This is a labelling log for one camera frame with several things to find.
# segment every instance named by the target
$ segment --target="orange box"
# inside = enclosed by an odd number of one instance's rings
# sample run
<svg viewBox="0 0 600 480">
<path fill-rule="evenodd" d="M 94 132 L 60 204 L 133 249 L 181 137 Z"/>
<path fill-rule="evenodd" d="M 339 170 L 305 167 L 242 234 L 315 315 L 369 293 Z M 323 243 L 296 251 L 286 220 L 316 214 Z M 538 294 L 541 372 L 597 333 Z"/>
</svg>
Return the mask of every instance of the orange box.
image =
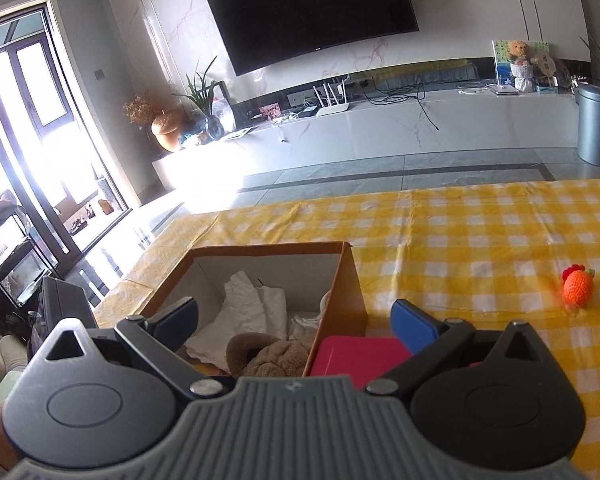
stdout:
<svg viewBox="0 0 600 480">
<path fill-rule="evenodd" d="M 365 335 L 365 302 L 351 246 L 346 242 L 193 249 L 164 280 L 141 314 L 151 317 L 160 308 L 191 296 L 201 306 L 200 329 L 218 315 L 224 300 L 224 284 L 240 270 L 247 273 L 254 285 L 282 288 L 289 315 L 319 313 L 320 300 L 331 291 L 304 368 L 305 376 L 309 375 L 318 346 L 325 338 Z"/>
</svg>

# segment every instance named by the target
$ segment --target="silver trash can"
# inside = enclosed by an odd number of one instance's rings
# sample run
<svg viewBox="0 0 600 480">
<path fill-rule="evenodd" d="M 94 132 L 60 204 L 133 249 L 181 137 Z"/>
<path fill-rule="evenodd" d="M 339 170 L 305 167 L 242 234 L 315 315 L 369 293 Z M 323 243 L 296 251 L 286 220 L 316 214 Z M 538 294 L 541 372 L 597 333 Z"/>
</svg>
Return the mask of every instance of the silver trash can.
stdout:
<svg viewBox="0 0 600 480">
<path fill-rule="evenodd" d="M 578 156 L 594 166 L 600 166 L 600 86 L 581 85 L 580 129 L 578 132 Z"/>
</svg>

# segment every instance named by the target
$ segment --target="orange crocheted toy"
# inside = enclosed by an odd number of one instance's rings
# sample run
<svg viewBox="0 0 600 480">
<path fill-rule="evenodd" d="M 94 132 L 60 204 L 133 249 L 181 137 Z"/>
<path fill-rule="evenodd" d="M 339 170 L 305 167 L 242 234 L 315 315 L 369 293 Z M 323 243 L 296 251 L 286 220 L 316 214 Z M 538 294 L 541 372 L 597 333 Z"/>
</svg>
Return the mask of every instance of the orange crocheted toy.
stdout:
<svg viewBox="0 0 600 480">
<path fill-rule="evenodd" d="M 571 306 L 584 307 L 593 295 L 593 277 L 596 271 L 585 270 L 583 265 L 574 265 L 562 273 L 564 299 Z"/>
</svg>

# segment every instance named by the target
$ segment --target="tablecloth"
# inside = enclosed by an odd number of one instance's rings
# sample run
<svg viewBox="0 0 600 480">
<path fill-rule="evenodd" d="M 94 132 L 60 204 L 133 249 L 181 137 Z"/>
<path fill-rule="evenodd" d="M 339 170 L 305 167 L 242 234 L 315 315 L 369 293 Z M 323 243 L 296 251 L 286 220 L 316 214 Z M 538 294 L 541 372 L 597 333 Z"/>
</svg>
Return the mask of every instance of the tablecloth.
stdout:
<svg viewBox="0 0 600 480">
<path fill-rule="evenodd" d="M 369 330 L 396 298 L 478 328 L 533 323 L 587 413 L 574 464 L 600 478 L 600 180 L 409 190 L 325 198 L 173 221 L 96 310 L 101 326 L 137 313 L 192 247 L 348 241 Z M 567 314 L 561 272 L 596 271 L 594 297 Z"/>
</svg>

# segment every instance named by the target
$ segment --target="black tv screen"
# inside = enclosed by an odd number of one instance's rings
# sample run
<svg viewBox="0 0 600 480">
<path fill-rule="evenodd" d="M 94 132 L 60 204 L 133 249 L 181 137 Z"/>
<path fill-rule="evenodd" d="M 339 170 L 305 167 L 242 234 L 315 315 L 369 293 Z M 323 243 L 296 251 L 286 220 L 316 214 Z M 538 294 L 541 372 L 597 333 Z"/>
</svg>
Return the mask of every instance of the black tv screen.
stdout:
<svg viewBox="0 0 600 480">
<path fill-rule="evenodd" d="M 330 46 L 418 30 L 410 0 L 207 0 L 236 75 Z"/>
</svg>

